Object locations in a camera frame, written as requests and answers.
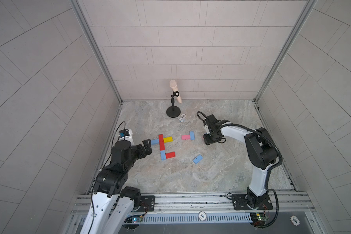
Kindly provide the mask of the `pink block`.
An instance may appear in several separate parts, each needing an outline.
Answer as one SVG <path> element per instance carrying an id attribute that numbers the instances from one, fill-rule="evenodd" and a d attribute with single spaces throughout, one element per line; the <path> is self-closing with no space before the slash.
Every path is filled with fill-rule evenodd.
<path id="1" fill-rule="evenodd" d="M 190 135 L 182 135 L 181 139 L 182 140 L 189 140 L 189 139 L 191 139 L 191 137 L 190 137 Z"/>

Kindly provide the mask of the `yellow block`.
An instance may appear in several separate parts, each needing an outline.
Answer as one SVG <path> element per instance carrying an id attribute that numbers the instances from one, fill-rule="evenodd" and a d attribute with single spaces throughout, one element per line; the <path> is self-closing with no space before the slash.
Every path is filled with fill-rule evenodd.
<path id="1" fill-rule="evenodd" d="M 168 142 L 172 142 L 173 141 L 173 137 L 169 136 L 169 137 L 164 137 L 163 138 L 164 143 L 168 143 Z"/>

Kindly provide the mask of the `black microphone stand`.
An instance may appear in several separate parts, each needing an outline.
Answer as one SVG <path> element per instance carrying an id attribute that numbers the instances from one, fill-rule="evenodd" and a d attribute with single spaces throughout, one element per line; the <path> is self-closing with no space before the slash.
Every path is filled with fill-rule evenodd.
<path id="1" fill-rule="evenodd" d="M 171 95 L 171 104 L 172 104 L 172 106 L 170 106 L 166 110 L 167 116 L 171 117 L 171 118 L 176 118 L 176 117 L 178 117 L 181 114 L 180 108 L 175 106 L 175 97 L 179 97 L 179 91 L 173 91 L 173 93 Z"/>

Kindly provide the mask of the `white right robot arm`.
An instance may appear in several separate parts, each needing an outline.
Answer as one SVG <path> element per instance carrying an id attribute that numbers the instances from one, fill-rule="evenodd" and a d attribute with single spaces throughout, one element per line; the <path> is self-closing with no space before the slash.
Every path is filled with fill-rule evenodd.
<path id="1" fill-rule="evenodd" d="M 253 174 L 247 196 L 246 206 L 252 210 L 262 208 L 269 199 L 268 188 L 270 174 L 273 169 L 283 163 L 283 157 L 265 128 L 256 130 L 234 123 L 203 125 L 206 133 L 203 135 L 206 145 L 220 142 L 223 138 L 231 137 L 246 144 L 248 158 L 253 164 Z"/>

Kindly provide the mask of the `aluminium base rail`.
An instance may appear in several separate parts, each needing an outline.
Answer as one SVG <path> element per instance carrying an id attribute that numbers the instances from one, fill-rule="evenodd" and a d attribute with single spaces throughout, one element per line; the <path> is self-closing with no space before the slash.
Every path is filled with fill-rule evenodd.
<path id="1" fill-rule="evenodd" d="M 252 223 L 250 213 L 264 213 L 274 217 L 279 212 L 312 212 L 315 210 L 305 192 L 282 191 L 269 194 L 262 208 L 252 210 L 246 206 L 245 194 L 227 193 L 165 193 L 141 195 L 141 202 L 149 207 L 132 211 L 132 215 L 144 214 L 143 221 L 137 224 L 189 224 L 189 223 Z M 71 214 L 85 221 L 91 206 L 91 196 L 77 198 Z M 207 214 L 206 221 L 200 221 L 199 212 Z"/>

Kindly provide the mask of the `red stem block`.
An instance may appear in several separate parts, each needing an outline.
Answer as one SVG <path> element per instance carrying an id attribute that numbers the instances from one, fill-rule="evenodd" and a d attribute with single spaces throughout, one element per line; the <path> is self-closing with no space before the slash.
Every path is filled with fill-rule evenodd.
<path id="1" fill-rule="evenodd" d="M 159 143 L 164 143 L 163 134 L 159 135 Z"/>

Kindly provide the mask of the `right circuit board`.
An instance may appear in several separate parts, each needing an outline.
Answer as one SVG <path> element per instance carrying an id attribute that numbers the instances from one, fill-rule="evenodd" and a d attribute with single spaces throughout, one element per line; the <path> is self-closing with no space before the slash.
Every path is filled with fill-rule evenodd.
<path id="1" fill-rule="evenodd" d="M 268 220 L 268 217 L 264 213 L 250 213 L 253 226 L 264 226 Z"/>

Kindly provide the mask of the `poker chip right corner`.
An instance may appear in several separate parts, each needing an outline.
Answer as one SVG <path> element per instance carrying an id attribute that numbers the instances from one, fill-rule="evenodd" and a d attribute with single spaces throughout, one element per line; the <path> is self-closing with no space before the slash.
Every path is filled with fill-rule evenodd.
<path id="1" fill-rule="evenodd" d="M 298 219 L 297 216 L 293 215 L 290 217 L 290 221 L 294 226 L 299 226 L 300 225 L 300 220 Z"/>

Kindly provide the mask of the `light blue block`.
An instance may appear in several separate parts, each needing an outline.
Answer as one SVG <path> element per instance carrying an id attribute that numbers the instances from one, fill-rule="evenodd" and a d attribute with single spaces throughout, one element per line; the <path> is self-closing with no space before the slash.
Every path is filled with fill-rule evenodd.
<path id="1" fill-rule="evenodd" d="M 151 140 L 151 145 L 156 145 L 156 144 L 159 144 L 159 139 Z"/>
<path id="2" fill-rule="evenodd" d="M 198 155 L 193 159 L 194 164 L 198 164 L 203 159 L 202 155 Z"/>
<path id="3" fill-rule="evenodd" d="M 195 140 L 195 133 L 194 133 L 194 131 L 190 131 L 190 140 Z"/>
<path id="4" fill-rule="evenodd" d="M 164 150 L 160 151 L 161 160 L 166 160 L 166 153 Z"/>

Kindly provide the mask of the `circuit board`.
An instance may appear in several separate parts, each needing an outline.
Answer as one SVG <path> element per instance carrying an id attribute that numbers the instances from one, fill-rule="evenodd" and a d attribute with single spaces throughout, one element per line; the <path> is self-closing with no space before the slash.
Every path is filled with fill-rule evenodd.
<path id="1" fill-rule="evenodd" d="M 132 215 L 126 218 L 125 224 L 136 224 L 143 221 L 143 215 Z"/>
<path id="2" fill-rule="evenodd" d="M 253 226 L 264 226 L 268 220 L 268 217 L 264 213 L 250 213 Z"/>

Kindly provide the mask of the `left circuit board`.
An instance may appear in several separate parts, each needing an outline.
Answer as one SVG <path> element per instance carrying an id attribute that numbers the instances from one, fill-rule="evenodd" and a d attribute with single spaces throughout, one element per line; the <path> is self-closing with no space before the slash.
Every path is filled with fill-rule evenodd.
<path id="1" fill-rule="evenodd" d="M 125 224 L 136 224 L 143 221 L 143 215 L 132 215 L 126 218 Z"/>

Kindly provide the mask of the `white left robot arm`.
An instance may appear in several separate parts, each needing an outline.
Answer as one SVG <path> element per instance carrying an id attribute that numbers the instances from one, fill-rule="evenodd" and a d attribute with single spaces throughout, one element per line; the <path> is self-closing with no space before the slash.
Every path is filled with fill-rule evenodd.
<path id="1" fill-rule="evenodd" d="M 141 223 L 144 214 L 131 212 L 149 207 L 141 202 L 139 188 L 125 187 L 128 172 L 134 163 L 152 154 L 151 140 L 132 145 L 120 140 L 111 148 L 111 162 L 98 173 L 91 194 L 91 206 L 81 233 L 117 234 L 125 224 Z"/>

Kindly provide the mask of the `poker chip on rail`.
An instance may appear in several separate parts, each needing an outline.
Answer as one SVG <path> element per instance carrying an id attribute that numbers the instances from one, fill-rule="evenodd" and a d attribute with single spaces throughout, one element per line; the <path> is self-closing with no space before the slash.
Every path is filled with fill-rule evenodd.
<path id="1" fill-rule="evenodd" d="M 207 214 L 204 211 L 199 212 L 198 218 L 200 221 L 206 221 L 207 219 Z"/>

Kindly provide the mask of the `beige wooden microphone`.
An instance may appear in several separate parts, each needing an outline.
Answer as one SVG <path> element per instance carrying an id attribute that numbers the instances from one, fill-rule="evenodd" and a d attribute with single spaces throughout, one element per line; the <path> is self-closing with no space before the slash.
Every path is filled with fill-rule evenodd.
<path id="1" fill-rule="evenodd" d="M 177 87 L 177 82 L 175 80 L 171 80 L 170 81 L 170 88 L 172 89 L 172 91 L 174 93 L 178 92 L 178 96 L 174 95 L 174 98 L 177 99 L 178 103 L 182 103 L 182 99 L 180 97 L 180 94 L 179 94 L 179 90 L 178 90 L 178 87 Z"/>

